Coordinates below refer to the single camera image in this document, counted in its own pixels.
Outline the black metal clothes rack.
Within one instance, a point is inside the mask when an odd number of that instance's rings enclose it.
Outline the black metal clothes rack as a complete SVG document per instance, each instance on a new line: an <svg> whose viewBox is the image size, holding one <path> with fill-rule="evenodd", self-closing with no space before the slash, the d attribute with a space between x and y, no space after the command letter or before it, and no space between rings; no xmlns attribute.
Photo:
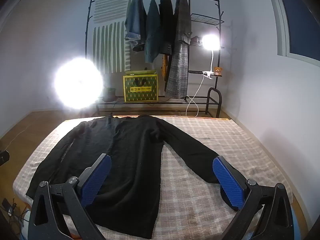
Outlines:
<svg viewBox="0 0 320 240"><path fill-rule="evenodd" d="M180 99L168 98L165 95L167 80L161 75L162 55L155 58L153 63L145 62L145 52L131 53L131 70L156 70L158 74L158 101L157 102L125 102L123 93L123 76L125 72L102 74L104 88L112 87L116 89L116 101L104 102L103 91L95 102L96 113L109 111L112 106L117 105L142 105L157 106L159 111L164 105L179 105L186 111L198 111L207 116L219 117L222 106L222 94L217 88L218 76L212 75L212 79L204 77L203 71L210 69L211 52L202 47L201 39L206 34L214 33L219 36L221 42L221 25L223 11L220 0L187 0L191 16L191 40L189 46L189 66L188 66L188 88L187 96ZM151 0L143 0L146 17ZM176 0L171 0L173 13L175 13ZM156 1L158 10L160 0ZM92 60L93 48L93 13L95 0L90 0L87 9L86 31L85 31L85 55ZM167 79L172 54L168 55ZM220 51L214 52L213 68L220 67Z"/></svg>

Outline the black hanging jacket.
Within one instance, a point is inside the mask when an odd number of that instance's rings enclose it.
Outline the black hanging jacket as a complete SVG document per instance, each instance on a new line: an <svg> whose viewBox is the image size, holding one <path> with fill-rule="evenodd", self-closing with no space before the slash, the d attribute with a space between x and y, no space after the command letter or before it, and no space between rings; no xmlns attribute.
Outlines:
<svg viewBox="0 0 320 240"><path fill-rule="evenodd" d="M162 32L160 53L164 55L171 55L175 38L174 13L171 0L160 0L159 16Z"/></svg>

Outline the grey plaid long coat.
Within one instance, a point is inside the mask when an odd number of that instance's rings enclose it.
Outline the grey plaid long coat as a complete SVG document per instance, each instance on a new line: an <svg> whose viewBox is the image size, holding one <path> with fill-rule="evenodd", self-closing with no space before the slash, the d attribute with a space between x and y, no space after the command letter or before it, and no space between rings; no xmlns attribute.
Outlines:
<svg viewBox="0 0 320 240"><path fill-rule="evenodd" d="M190 8L187 0L176 0L174 20L176 23L174 49L165 95L168 98L180 99L187 96L188 57L192 34Z"/></svg>

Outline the bright round studio light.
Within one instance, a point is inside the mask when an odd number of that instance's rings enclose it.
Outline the bright round studio light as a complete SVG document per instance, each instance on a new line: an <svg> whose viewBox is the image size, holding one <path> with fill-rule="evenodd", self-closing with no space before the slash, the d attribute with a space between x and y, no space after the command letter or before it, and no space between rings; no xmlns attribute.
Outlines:
<svg viewBox="0 0 320 240"><path fill-rule="evenodd" d="M54 89L65 107L87 108L95 103L103 91L103 77L94 63L76 57L63 64L55 73Z"/></svg>

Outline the large black coat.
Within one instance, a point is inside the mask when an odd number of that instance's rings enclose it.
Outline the large black coat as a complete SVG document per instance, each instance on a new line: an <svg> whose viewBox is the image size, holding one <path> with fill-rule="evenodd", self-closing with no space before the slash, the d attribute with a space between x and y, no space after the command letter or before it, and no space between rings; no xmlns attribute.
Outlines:
<svg viewBox="0 0 320 240"><path fill-rule="evenodd" d="M39 183L51 184L80 176L105 153L112 167L87 212L110 230L150 239L159 210L161 155L170 145L185 164L208 183L217 183L212 162L217 153L176 126L153 116L82 122L69 131L40 163L27 196Z"/></svg>

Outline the white clip-on desk lamp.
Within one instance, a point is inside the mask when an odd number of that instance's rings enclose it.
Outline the white clip-on desk lamp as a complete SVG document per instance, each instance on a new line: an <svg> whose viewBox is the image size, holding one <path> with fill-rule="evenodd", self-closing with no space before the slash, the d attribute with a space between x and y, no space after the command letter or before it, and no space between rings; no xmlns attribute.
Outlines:
<svg viewBox="0 0 320 240"><path fill-rule="evenodd" d="M214 75L214 72L213 72L214 52L220 51L221 49L219 36L214 33L206 34L202 37L201 44L205 50L211 52L210 69L208 71L203 71L203 75L208 79L212 79L211 76Z"/></svg>

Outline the small potted plant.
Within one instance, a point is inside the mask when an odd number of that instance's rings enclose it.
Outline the small potted plant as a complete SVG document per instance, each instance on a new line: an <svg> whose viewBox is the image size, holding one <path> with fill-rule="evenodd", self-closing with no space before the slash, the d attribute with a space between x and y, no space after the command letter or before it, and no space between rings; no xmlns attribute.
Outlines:
<svg viewBox="0 0 320 240"><path fill-rule="evenodd" d="M105 87L103 90L103 101L113 102L117 100L116 89L112 87Z"/></svg>

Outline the dark green hanging jacket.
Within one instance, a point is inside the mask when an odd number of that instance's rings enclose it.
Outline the dark green hanging jacket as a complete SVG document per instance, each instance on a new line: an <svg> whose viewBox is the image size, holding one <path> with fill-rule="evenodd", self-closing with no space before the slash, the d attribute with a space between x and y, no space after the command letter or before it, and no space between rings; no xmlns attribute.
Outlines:
<svg viewBox="0 0 320 240"><path fill-rule="evenodd" d="M151 0L146 18L145 62L153 63L162 44L161 21L158 6Z"/></svg>

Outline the blue denim jacket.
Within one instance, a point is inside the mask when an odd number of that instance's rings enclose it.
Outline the blue denim jacket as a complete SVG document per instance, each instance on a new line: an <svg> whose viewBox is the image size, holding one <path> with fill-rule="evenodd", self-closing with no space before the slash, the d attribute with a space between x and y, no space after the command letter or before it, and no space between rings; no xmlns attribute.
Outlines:
<svg viewBox="0 0 320 240"><path fill-rule="evenodd" d="M134 52L144 50L146 42L146 11L143 0L132 0L125 21L125 40Z"/></svg>

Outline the yellow hanging garment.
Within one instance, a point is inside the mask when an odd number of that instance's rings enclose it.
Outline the yellow hanging garment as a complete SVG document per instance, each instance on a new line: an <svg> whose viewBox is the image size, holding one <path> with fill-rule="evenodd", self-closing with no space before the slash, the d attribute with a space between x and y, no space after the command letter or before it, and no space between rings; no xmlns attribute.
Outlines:
<svg viewBox="0 0 320 240"><path fill-rule="evenodd" d="M161 75L164 78L164 81L167 80L167 68L168 68L168 55L162 55L162 66L161 66Z"/></svg>

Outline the small brown teddy bear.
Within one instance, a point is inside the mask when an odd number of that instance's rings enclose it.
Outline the small brown teddy bear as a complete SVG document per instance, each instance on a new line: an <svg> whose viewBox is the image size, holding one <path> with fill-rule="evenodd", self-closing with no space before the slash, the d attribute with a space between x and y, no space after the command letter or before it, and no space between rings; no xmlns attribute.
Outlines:
<svg viewBox="0 0 320 240"><path fill-rule="evenodd" d="M214 76L222 76L222 68L221 67L214 67Z"/></svg>

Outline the green striped wall hanging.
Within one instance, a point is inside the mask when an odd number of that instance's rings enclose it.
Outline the green striped wall hanging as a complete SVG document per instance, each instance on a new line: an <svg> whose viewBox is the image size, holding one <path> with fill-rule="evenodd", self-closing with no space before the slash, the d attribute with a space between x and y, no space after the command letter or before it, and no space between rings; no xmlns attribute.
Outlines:
<svg viewBox="0 0 320 240"><path fill-rule="evenodd" d="M132 0L95 0L92 61L101 74L131 70L125 21Z"/></svg>

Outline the green yellow patterned storage bag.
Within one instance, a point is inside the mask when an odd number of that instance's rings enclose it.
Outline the green yellow patterned storage bag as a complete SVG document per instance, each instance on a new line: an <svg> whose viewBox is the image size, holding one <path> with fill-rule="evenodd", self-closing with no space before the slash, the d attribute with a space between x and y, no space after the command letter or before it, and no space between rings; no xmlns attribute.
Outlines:
<svg viewBox="0 0 320 240"><path fill-rule="evenodd" d="M157 102L158 74L156 70L129 70L123 76L125 102Z"/></svg>

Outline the window with white frame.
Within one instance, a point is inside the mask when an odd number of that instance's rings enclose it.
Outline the window with white frame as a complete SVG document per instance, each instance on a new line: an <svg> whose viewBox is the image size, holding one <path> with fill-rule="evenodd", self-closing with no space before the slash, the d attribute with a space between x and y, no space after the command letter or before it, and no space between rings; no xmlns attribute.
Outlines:
<svg viewBox="0 0 320 240"><path fill-rule="evenodd" d="M319 6L312 0L271 0L277 54L319 66Z"/></svg>

